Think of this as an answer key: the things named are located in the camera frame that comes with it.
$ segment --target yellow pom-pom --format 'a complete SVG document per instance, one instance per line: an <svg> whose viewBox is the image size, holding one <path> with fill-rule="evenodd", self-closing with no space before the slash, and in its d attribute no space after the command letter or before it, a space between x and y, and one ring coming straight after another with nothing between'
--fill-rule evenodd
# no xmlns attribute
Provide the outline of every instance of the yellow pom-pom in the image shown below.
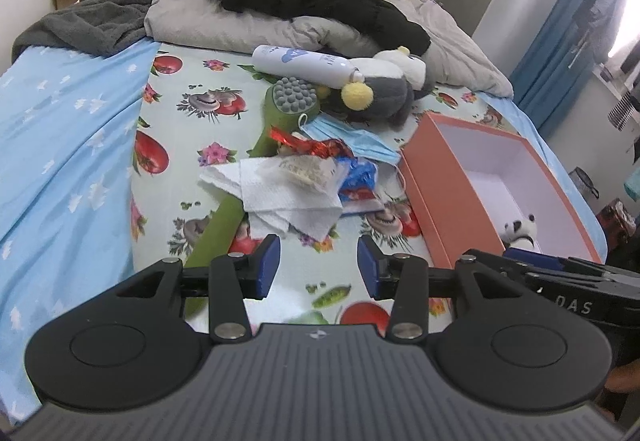
<svg viewBox="0 0 640 441"><path fill-rule="evenodd" d="M325 100L331 94L331 89L326 85L316 85L316 96L319 100Z"/></svg>
<svg viewBox="0 0 640 441"><path fill-rule="evenodd" d="M351 110L365 110L373 101L373 90L366 84L346 84L342 88L342 101Z"/></svg>

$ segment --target surgical mask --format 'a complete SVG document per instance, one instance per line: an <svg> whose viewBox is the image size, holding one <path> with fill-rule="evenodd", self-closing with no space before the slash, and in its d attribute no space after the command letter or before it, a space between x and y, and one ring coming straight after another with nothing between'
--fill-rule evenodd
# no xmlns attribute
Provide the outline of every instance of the surgical mask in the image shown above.
<svg viewBox="0 0 640 441"><path fill-rule="evenodd" d="M356 157L389 163L397 166L400 162L398 151L389 148L377 135L368 130L356 130L349 125L320 113L313 121L300 127L311 139L324 141L337 138L343 140Z"/></svg>

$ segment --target orange box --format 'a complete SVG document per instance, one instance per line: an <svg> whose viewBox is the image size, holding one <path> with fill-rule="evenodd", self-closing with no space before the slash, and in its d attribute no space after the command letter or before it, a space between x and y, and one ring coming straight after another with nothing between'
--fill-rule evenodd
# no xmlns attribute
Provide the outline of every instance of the orange box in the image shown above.
<svg viewBox="0 0 640 441"><path fill-rule="evenodd" d="M529 213L540 253L599 262L558 181L520 136L428 112L400 170L436 267L453 267L470 248L501 255L498 228Z"/></svg>

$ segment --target vegetable print tablecloth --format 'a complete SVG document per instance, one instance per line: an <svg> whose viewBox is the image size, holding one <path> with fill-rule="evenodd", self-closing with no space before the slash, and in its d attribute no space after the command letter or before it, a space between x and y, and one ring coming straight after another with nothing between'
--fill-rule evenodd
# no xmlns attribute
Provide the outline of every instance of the vegetable print tablecloth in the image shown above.
<svg viewBox="0 0 640 441"><path fill-rule="evenodd" d="M187 258L221 195L200 181L200 170L247 157L246 151L258 139L262 101L271 84L250 64L250 56L235 53L168 44L158 51L143 94L130 168L136 270L162 257ZM358 125L401 148L426 111L513 131L498 112L467 89L442 86L415 103L400 131L384 124ZM392 302L369 299L356 265L358 237L371 234L385 253L430 258L392 167L381 167L378 192L385 210L341 218L322 242L295 230L287 234L270 295L246 301L252 326L370 321L385 330ZM258 243L244 222L230 251L250 253ZM430 331L444 329L450 320L448 302L430 299ZM190 323L206 331L207 313L199 313Z"/></svg>

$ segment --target stuffed animal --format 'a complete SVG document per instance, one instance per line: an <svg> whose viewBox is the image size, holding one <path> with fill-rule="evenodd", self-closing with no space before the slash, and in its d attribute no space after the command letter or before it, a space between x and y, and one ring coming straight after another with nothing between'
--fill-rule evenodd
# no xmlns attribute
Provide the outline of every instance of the stuffed animal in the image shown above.
<svg viewBox="0 0 640 441"><path fill-rule="evenodd" d="M535 241L538 235L538 225L536 218L529 214L524 220L514 220L512 223L504 225L504 233L500 234L500 239L504 247L517 247L527 251L535 251Z"/></svg>
<svg viewBox="0 0 640 441"><path fill-rule="evenodd" d="M349 61L364 75L364 82L345 85L339 91L340 99L332 96L329 104L337 112L357 119L384 119L394 126L402 125L414 100L426 96L433 88L426 64L419 56L410 55L406 47Z"/></svg>

